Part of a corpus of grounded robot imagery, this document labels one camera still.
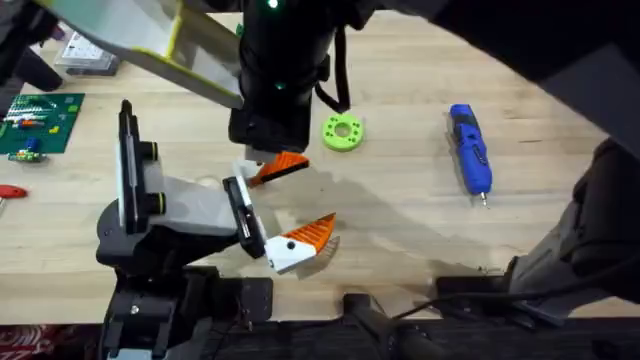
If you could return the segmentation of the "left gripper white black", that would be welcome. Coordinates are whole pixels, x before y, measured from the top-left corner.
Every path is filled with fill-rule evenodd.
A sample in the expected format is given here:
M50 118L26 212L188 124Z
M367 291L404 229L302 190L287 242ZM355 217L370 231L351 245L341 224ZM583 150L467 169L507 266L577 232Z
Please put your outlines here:
M235 175L248 188L261 166L238 159ZM97 222L96 260L111 268L182 268L211 254L240 245L252 258L266 256L277 273L287 272L318 256L329 244L336 213L267 238L257 218L244 203L235 177L211 188L171 176L162 176L161 190L140 202L118 196Z

